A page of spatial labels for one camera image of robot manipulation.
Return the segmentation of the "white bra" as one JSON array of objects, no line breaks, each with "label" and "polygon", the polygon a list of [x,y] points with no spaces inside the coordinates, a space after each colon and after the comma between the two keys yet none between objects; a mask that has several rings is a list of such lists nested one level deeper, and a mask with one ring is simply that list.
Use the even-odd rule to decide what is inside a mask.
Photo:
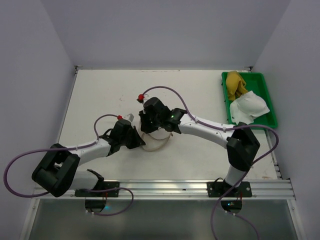
[{"label": "white bra", "polygon": [[249,91],[230,104],[230,116],[233,123],[252,124],[254,120],[270,112],[263,98]]}]

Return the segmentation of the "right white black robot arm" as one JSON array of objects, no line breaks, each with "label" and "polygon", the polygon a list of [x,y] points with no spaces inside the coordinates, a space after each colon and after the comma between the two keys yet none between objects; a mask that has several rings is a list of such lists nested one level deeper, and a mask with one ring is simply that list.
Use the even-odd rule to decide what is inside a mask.
[{"label": "right white black robot arm", "polygon": [[169,109],[157,97],[140,94],[137,101],[143,104],[139,112],[141,127],[145,134],[164,129],[170,133],[196,136],[223,147],[227,151],[230,167],[223,180],[226,190],[232,186],[238,187],[242,177],[247,173],[260,143],[246,124],[238,124],[241,129],[231,124],[219,124],[206,119],[191,117],[185,109]]}]

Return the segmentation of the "cream mesh laundry bag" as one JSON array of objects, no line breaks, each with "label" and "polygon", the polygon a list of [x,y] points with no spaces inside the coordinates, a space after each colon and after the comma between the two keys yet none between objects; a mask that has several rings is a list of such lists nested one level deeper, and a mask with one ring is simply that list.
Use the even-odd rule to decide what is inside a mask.
[{"label": "cream mesh laundry bag", "polygon": [[163,128],[159,128],[152,133],[139,132],[140,137],[145,142],[141,148],[146,152],[155,152],[162,149],[173,137],[172,132],[168,132]]}]

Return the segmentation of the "yellow bra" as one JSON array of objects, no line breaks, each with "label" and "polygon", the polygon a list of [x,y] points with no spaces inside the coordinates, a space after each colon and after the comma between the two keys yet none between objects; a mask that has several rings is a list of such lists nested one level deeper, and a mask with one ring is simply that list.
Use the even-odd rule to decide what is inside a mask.
[{"label": "yellow bra", "polygon": [[236,97],[241,97],[249,92],[246,89],[245,80],[237,71],[227,73],[225,84],[229,101],[234,101]]}]

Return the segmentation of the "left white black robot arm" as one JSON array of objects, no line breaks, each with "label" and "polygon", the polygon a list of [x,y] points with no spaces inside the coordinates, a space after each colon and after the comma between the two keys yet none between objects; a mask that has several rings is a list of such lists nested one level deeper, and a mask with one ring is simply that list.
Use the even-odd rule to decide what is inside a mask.
[{"label": "left white black robot arm", "polygon": [[54,197],[60,197],[68,190],[100,194],[107,189],[104,177],[92,169],[79,170],[78,167],[95,159],[109,157],[122,146],[131,150],[145,144],[132,122],[120,119],[89,147],[74,146],[69,150],[58,143],[52,145],[31,178]]}]

